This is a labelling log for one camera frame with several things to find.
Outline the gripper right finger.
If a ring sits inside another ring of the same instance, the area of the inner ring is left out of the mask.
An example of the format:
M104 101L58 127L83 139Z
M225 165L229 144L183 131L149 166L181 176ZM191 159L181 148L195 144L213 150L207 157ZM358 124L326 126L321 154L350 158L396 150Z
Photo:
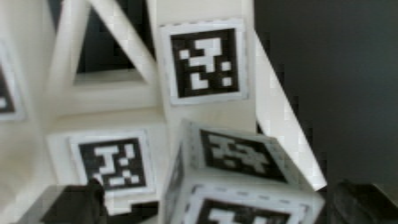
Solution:
M398 184L344 180L335 185L328 224L398 224Z

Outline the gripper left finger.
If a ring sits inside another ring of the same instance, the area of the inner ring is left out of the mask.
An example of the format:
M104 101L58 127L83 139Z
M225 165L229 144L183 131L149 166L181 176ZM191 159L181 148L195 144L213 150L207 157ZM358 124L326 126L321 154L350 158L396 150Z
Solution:
M95 179L85 185L51 185L15 224L106 224L104 190Z

